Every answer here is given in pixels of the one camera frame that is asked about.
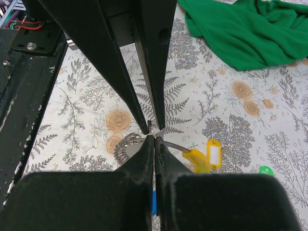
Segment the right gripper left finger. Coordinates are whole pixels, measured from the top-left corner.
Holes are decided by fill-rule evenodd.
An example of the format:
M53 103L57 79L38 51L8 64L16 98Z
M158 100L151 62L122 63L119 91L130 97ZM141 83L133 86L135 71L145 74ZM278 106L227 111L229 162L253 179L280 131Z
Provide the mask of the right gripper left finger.
M149 231L154 137L115 171L23 177L3 210L6 231Z

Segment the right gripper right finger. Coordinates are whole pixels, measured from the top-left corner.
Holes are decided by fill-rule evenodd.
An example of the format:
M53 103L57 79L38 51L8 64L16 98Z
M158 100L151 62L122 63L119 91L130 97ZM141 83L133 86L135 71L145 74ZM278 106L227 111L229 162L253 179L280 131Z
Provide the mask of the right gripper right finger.
M154 146L161 230L300 230L287 194L273 176L193 173L161 137Z

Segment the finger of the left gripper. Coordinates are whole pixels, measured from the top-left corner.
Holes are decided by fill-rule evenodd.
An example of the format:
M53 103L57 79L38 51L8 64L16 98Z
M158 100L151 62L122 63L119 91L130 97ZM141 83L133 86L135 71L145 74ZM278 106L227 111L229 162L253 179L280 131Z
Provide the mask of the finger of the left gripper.
M164 129L164 82L176 0L134 1L134 39L159 129Z
M41 0L40 4L126 103L147 134L147 123L102 2Z

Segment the yellow key tag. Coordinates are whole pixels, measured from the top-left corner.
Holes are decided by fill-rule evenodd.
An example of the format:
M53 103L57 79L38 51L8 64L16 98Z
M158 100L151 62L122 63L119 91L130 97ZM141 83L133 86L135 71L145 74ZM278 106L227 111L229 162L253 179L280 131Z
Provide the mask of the yellow key tag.
M227 151L228 147L222 147L216 139L210 139L206 145L207 158L213 170L219 170L222 166L222 156Z

